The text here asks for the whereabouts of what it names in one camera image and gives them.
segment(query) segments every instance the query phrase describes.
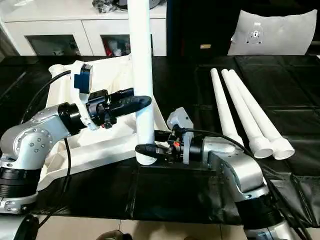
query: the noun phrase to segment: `black cable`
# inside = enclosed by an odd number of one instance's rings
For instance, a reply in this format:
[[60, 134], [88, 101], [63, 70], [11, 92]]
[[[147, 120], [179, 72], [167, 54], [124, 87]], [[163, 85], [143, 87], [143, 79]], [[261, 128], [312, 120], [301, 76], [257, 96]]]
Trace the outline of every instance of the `black cable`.
[[25, 121], [26, 121], [26, 118], [28, 116], [28, 113], [30, 112], [30, 110], [32, 109], [35, 101], [37, 100], [37, 98], [39, 97], [39, 95], [42, 93], [42, 91], [48, 87], [50, 84], [52, 84], [53, 82], [55, 82], [56, 80], [58, 80], [59, 78], [65, 76], [65, 75], [68, 75], [70, 74], [71, 71], [68, 70], [68, 71], [64, 71], [56, 76], [54, 76], [50, 81], [46, 82], [45, 85], [34, 95], [34, 97], [32, 98], [32, 100], [30, 101], [28, 107], [26, 108], [26, 111], [24, 112], [22, 118], [21, 118], [21, 121], [20, 121], [20, 124], [23, 124]]
[[66, 193], [66, 191], [68, 189], [68, 186], [69, 186], [70, 171], [71, 171], [71, 153], [70, 153], [68, 140], [66, 138], [64, 138], [64, 143], [65, 143], [66, 152], [67, 152], [67, 155], [68, 155], [68, 170], [66, 172], [66, 176], [65, 176], [64, 181], [63, 181], [62, 193], [61, 193], [60, 198], [59, 198], [56, 206], [54, 207], [54, 209], [39, 224], [39, 228], [41, 228], [46, 223], [46, 221], [48, 221], [48, 219], [59, 209], [59, 205], [61, 204], [61, 202], [62, 202], [62, 200], [64, 198], [64, 195], [65, 195], [65, 193]]
[[[204, 135], [211, 135], [213, 137], [226, 139], [226, 140], [230, 141], [231, 143], [233, 143], [234, 145], [236, 145], [237, 147], [239, 147], [240, 149], [242, 149], [244, 151], [244, 153], [246, 153], [251, 158], [256, 160], [256, 162], [259, 164], [259, 161], [257, 161], [255, 156], [246, 147], [244, 147], [243, 145], [241, 145], [240, 143], [238, 143], [237, 141], [233, 140], [232, 138], [230, 138], [230, 137], [228, 137], [226, 135], [223, 135], [223, 134], [220, 134], [220, 133], [217, 133], [217, 132], [212, 132], [212, 131], [197, 130], [197, 129], [193, 129], [193, 128], [183, 128], [182, 132], [183, 133], [185, 133], [185, 132], [200, 133], [200, 134], [204, 134]], [[281, 193], [275, 187], [275, 185], [272, 183], [272, 181], [266, 177], [266, 174], [264, 173], [262, 167], [261, 167], [261, 170], [262, 170], [263, 175], [265, 176], [265, 180], [266, 180], [267, 186], [268, 186], [268, 188], [270, 190], [270, 193], [272, 194], [272, 196], [275, 199], [278, 198], [283, 203], [283, 205], [287, 208], [289, 213], [292, 215], [293, 219], [296, 221], [296, 225], [298, 225], [300, 227], [300, 229], [302, 230], [304, 235], [301, 233], [301, 231], [299, 231], [299, 229], [297, 227], [293, 228], [294, 231], [298, 234], [298, 236], [302, 240], [312, 240], [309, 232], [307, 231], [307, 229], [305, 228], [305, 226], [303, 225], [303, 223], [301, 222], [299, 217], [295, 214], [295, 211], [290, 207], [289, 203], [284, 199], [284, 197], [281, 195]], [[281, 213], [283, 214], [285, 219], [289, 219], [289, 216], [287, 215], [287, 213], [285, 213], [284, 211], [281, 211]]]

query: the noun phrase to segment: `white shelf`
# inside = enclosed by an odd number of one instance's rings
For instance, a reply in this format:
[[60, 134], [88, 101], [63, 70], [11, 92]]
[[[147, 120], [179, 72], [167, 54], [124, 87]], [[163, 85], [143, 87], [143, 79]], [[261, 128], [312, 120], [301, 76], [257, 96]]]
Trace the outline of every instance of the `white shelf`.
[[[128, 19], [126, 11], [117, 10], [99, 13], [92, 5], [92, 0], [32, 0], [23, 6], [14, 6], [18, 1], [9, 2], [6, 12], [2, 12], [2, 20], [9, 22], [58, 21], [58, 20], [116, 20]], [[167, 5], [161, 4], [150, 10], [151, 19], [165, 19]]]

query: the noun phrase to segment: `pipe end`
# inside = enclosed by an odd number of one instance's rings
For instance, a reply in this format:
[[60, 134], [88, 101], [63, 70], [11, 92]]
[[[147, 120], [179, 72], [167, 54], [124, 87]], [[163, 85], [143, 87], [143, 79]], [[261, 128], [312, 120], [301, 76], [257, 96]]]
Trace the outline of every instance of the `pipe end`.
[[295, 154], [295, 149], [292, 147], [290, 142], [283, 137], [271, 141], [271, 145], [274, 149], [273, 157], [276, 160], [287, 159]]
[[257, 159], [264, 159], [274, 153], [273, 147], [269, 140], [264, 136], [256, 137], [249, 143], [250, 149]]
[[157, 161], [156, 158], [146, 156], [138, 152], [135, 152], [135, 157], [138, 163], [145, 166], [154, 164]]

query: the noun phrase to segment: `floor tile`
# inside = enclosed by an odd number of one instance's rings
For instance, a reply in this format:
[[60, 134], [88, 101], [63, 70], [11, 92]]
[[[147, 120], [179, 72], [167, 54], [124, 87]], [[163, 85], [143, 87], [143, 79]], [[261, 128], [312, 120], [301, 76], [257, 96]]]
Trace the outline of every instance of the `floor tile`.
[[244, 226], [221, 225], [222, 240], [247, 240]]
[[133, 240], [221, 240], [217, 224], [122, 220], [120, 231], [131, 234]]
[[40, 228], [36, 240], [96, 240], [105, 232], [119, 229], [119, 225], [116, 219], [52, 216]]
[[319, 228], [308, 228], [307, 230], [310, 233], [313, 240], [320, 239], [320, 229]]

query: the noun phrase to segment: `black plastic sheet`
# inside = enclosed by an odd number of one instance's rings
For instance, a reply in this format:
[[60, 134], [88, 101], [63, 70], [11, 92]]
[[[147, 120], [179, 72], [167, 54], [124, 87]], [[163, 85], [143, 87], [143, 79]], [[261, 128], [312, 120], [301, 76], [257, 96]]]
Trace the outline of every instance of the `black plastic sheet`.
[[[93, 61], [101, 57], [77, 57]], [[2, 134], [19, 123], [35, 92], [50, 78], [48, 67], [74, 57], [12, 57], [0, 63]], [[235, 69], [296, 153], [287, 160], [260, 160], [284, 198], [309, 227], [320, 225], [320, 60], [315, 56], [225, 56], [202, 63], [153, 57], [153, 91], [164, 119], [184, 107], [194, 128], [221, 133], [210, 69]], [[245, 132], [228, 92], [239, 134]], [[47, 93], [33, 110], [46, 104]], [[35, 214], [47, 214], [61, 193], [63, 178], [39, 192]], [[192, 223], [241, 224], [218, 172], [135, 158], [72, 175], [57, 215]]]

